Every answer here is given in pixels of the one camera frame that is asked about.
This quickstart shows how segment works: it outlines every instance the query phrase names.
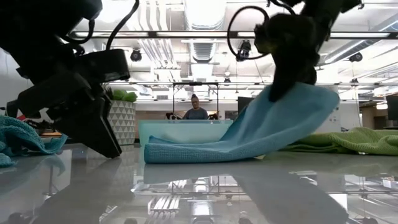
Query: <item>planter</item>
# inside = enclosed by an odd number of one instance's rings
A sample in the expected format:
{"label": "planter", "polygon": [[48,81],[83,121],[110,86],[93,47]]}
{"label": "planter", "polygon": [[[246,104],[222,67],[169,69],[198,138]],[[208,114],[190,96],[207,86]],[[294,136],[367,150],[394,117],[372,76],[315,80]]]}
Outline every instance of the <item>planter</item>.
{"label": "planter", "polygon": [[108,121],[112,126],[119,145],[134,144],[135,140],[136,104],[114,100]]}

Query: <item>blue cloth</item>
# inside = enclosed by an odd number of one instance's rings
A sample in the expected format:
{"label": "blue cloth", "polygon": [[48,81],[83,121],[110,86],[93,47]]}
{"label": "blue cloth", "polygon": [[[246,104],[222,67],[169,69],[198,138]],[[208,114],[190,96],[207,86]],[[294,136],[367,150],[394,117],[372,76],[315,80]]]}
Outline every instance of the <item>blue cloth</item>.
{"label": "blue cloth", "polygon": [[178,144],[151,136],[145,162],[225,162],[277,151],[316,131],[340,101],[331,90],[298,83],[271,103],[269,90],[266,87],[250,102],[218,142]]}
{"label": "blue cloth", "polygon": [[0,116],[0,167],[13,166],[12,156],[51,155],[67,140],[66,135],[43,142],[35,129],[18,119]]}

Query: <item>ceiling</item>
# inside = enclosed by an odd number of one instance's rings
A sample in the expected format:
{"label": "ceiling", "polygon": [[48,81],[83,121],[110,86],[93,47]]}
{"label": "ceiling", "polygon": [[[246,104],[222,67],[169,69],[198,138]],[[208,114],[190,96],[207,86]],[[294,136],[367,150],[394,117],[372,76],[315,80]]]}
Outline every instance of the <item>ceiling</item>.
{"label": "ceiling", "polygon": [[[241,7],[254,5],[266,9],[267,13],[272,16],[276,13],[283,12],[282,8],[277,6],[266,7],[266,1],[257,0],[218,0],[217,2],[225,2],[225,5],[214,5],[215,1],[201,0],[201,4],[193,4],[192,0],[141,0],[139,10],[133,15],[122,30],[159,30],[167,26],[168,30],[195,30],[185,21],[208,22],[211,17],[221,18],[221,26],[218,30],[226,30],[231,17]],[[103,0],[103,11],[96,20],[95,31],[113,30],[117,23],[129,12],[134,1],[132,0]],[[388,31],[395,31],[398,27],[398,0],[390,1],[364,1],[363,9],[354,8],[349,12],[342,14],[333,26],[333,31],[337,32],[378,32],[388,27]],[[160,11],[165,7],[165,16]],[[295,11],[299,12],[302,4],[295,6]],[[242,12],[235,20],[232,30],[252,31],[255,24],[262,22],[261,13],[253,10]],[[88,23],[82,21],[76,31],[87,31]],[[88,51],[102,50],[107,39],[92,39],[85,47]],[[163,40],[153,41],[153,48],[157,48],[160,57],[166,57],[163,54],[161,44]],[[114,48],[125,49],[127,60],[130,63],[131,82],[169,82],[169,81],[206,81],[206,82],[223,82],[226,72],[229,74],[232,82],[271,82],[275,66],[271,57],[264,57],[258,60],[247,60],[245,62],[236,62],[235,57],[229,51],[225,40],[217,40],[217,44],[213,44],[215,51],[212,53],[211,65],[195,65],[197,63],[193,59],[194,53],[192,47],[194,44],[189,43],[187,39],[171,39],[171,48],[174,55],[172,61],[173,68],[177,70],[156,69],[159,68],[160,62],[151,60],[151,55],[147,55],[143,48],[143,42],[137,39],[116,39],[113,42]],[[339,60],[321,66],[318,71],[318,82],[321,83],[348,83],[353,78],[358,78],[360,83],[376,83],[376,82],[395,82],[398,76],[398,40],[381,40],[372,43],[359,42],[360,40],[330,40],[325,42],[320,50],[322,57],[331,57],[342,55],[351,56],[356,52],[361,52],[363,59],[360,62],[351,63],[346,58],[338,58]],[[242,40],[234,39],[232,44],[237,48]],[[142,60],[140,62],[132,62],[129,54],[133,48],[141,48]],[[252,44],[252,55],[256,55],[256,49]],[[114,88],[124,88],[131,91],[142,92],[146,87],[127,85],[124,83],[117,84]],[[339,92],[342,99],[354,99],[356,93],[361,98],[374,98],[375,96],[383,96],[395,92],[394,86],[359,86],[356,89],[351,86],[339,86]],[[252,96],[258,94],[260,90],[251,90],[248,86],[224,86],[225,90],[220,91],[222,98],[236,98],[239,96]],[[172,95],[172,91],[168,88],[151,88],[147,89],[150,96],[139,95],[139,99],[157,98],[159,95]],[[193,92],[199,93],[203,98],[214,98],[216,95],[208,88],[182,88],[177,98],[188,98]]]}

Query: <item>green cloth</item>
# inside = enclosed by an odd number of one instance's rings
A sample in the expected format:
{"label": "green cloth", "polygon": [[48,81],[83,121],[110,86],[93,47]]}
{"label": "green cloth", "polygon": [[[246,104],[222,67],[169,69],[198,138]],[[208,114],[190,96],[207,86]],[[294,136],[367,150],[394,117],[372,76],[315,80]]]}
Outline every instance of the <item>green cloth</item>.
{"label": "green cloth", "polygon": [[354,128],[344,133],[312,134],[283,151],[398,156],[398,130]]}

